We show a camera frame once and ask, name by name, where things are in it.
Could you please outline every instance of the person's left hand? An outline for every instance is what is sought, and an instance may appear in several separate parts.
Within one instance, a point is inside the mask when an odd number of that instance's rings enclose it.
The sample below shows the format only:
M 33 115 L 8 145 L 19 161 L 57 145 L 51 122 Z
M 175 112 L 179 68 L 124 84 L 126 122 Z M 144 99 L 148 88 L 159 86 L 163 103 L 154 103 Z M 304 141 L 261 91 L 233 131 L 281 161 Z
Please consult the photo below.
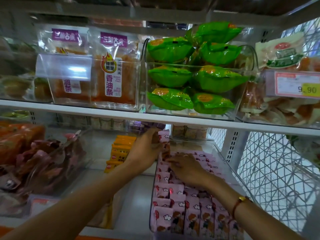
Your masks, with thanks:
M 131 164 L 137 174 L 148 169 L 162 150 L 159 143 L 158 131 L 161 129 L 150 128 L 134 142 L 124 163 Z

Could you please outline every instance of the person's right hand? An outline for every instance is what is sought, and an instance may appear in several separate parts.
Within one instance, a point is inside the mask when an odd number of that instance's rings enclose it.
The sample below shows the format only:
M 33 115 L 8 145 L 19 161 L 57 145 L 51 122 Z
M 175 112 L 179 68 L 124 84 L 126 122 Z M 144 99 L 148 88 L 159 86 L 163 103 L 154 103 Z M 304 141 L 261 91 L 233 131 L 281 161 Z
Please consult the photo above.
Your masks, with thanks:
M 192 154 L 179 153 L 166 160 L 176 176 L 186 185 L 202 187 L 204 178 L 209 174 L 196 161 Z

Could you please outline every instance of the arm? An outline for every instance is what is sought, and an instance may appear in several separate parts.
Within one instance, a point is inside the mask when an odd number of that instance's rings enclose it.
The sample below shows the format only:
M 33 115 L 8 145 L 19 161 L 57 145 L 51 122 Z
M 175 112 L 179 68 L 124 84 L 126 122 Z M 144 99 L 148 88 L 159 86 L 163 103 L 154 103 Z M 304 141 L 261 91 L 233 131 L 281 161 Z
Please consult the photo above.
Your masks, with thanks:
M 94 184 L 75 191 L 66 199 L 6 234 L 1 240 L 71 240 L 113 195 L 135 176 L 149 168 L 162 145 L 152 148 L 157 129 L 137 138 L 126 161 Z
M 187 185 L 205 188 L 232 212 L 239 196 L 223 179 L 208 173 L 190 154 L 170 158 L 171 169 Z M 302 240 L 293 230 L 249 200 L 238 205 L 234 217 L 253 240 Z

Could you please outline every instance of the bracelet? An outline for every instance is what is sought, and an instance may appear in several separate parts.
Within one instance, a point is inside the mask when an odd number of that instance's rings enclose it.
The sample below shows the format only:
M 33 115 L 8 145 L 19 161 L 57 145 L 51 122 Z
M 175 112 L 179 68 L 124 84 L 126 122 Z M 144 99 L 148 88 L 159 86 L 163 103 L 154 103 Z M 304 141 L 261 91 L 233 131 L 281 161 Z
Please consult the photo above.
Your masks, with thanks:
M 235 211 L 238 207 L 238 205 L 240 205 L 242 202 L 244 202 L 245 200 L 250 200 L 248 196 L 240 196 L 239 199 L 237 200 L 237 202 L 234 204 L 233 210 L 232 210 L 232 218 L 235 219 Z

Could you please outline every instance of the purple label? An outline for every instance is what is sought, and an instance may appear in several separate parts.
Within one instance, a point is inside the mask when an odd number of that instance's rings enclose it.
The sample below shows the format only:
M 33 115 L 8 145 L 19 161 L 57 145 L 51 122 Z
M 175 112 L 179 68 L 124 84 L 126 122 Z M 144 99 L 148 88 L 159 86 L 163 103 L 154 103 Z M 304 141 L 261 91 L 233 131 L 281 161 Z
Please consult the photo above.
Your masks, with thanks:
M 124 35 L 117 35 L 113 33 L 105 33 L 101 32 L 100 43 L 113 45 L 113 46 L 120 46 L 120 47 L 127 47 L 128 45 L 128 37 Z
M 78 30 L 53 28 L 52 39 L 58 41 L 78 42 L 79 32 Z

